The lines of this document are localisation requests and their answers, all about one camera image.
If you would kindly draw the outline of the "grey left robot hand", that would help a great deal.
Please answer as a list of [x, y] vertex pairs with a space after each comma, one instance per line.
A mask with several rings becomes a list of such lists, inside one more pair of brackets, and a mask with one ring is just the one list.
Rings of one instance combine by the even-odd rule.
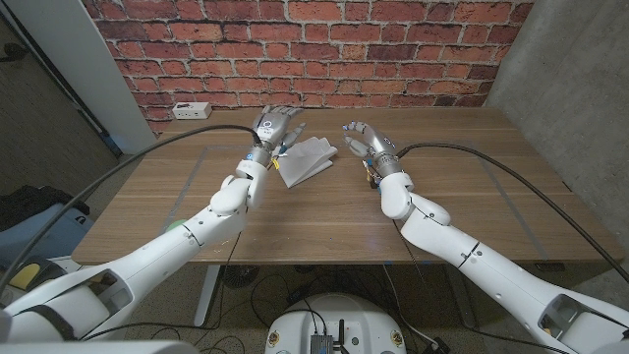
[[253, 124], [260, 142], [254, 143], [245, 160], [266, 166], [273, 156], [286, 152], [306, 128], [302, 123], [289, 130], [291, 120], [303, 112], [301, 107], [266, 105]]

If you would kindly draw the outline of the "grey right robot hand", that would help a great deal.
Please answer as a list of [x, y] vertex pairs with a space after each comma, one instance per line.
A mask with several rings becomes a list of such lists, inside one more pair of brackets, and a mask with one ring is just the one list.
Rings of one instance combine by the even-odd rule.
[[378, 129], [364, 122], [351, 122], [342, 127], [343, 141], [350, 152], [360, 157], [373, 176], [384, 178], [402, 172], [395, 145]]

